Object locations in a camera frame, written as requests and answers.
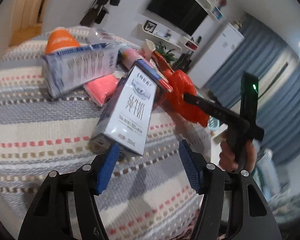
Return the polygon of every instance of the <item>orange plastic bag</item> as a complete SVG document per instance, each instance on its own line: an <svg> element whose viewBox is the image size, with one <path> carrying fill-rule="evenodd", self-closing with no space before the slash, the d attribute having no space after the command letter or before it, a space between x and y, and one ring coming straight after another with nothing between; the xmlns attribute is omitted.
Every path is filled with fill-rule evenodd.
<svg viewBox="0 0 300 240"><path fill-rule="evenodd" d="M164 72L164 75L168 79L169 84L173 87L173 92L167 93L166 96L173 108L186 120L193 123L198 122L203 127L207 127L209 115L197 106L188 104L183 100L184 93L197 95L197 91L191 79L181 70L173 72L172 70L167 69Z"/></svg>

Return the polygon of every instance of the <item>metal screw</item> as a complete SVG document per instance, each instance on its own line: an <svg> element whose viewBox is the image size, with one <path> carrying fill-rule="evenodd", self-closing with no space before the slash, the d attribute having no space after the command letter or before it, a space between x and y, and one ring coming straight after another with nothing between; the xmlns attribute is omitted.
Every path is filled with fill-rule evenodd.
<svg viewBox="0 0 300 240"><path fill-rule="evenodd" d="M91 165L90 164L85 164L85 165L83 165L82 169L84 171L89 171L91 169Z"/></svg>
<svg viewBox="0 0 300 240"><path fill-rule="evenodd" d="M208 170L214 170L216 167L212 163L207 164L207 169Z"/></svg>
<svg viewBox="0 0 300 240"><path fill-rule="evenodd" d="M57 172L56 171L50 171L49 172L49 177L55 177L57 175Z"/></svg>
<svg viewBox="0 0 300 240"><path fill-rule="evenodd" d="M241 171L241 175L245 176L245 177L248 177L249 176L249 172L247 172L246 170L242 170Z"/></svg>

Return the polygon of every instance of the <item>orange cup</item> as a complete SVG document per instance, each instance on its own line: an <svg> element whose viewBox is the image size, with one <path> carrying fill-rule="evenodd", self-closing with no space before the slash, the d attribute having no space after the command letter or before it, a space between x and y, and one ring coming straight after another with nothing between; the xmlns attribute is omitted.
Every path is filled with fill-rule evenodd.
<svg viewBox="0 0 300 240"><path fill-rule="evenodd" d="M79 47L80 43L65 28L58 27L50 34L45 54L55 52L60 49Z"/></svg>

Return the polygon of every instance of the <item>wooden floor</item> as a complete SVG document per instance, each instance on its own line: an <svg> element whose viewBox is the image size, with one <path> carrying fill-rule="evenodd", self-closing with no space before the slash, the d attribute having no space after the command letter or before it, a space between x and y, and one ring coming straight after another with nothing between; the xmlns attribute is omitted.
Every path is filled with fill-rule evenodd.
<svg viewBox="0 0 300 240"><path fill-rule="evenodd" d="M41 34L42 24L37 24L35 26L28 27L21 31L16 31L13 33L10 47L18 46L21 43Z"/></svg>

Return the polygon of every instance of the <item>pink sponge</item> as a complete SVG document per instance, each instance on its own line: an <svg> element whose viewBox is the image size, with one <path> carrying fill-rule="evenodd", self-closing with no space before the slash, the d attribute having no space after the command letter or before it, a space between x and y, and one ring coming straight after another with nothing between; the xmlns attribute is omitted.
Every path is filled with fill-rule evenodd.
<svg viewBox="0 0 300 240"><path fill-rule="evenodd" d="M103 106L106 99L113 95L118 82L119 80L110 74L88 82L84 88L93 102L98 106Z"/></svg>

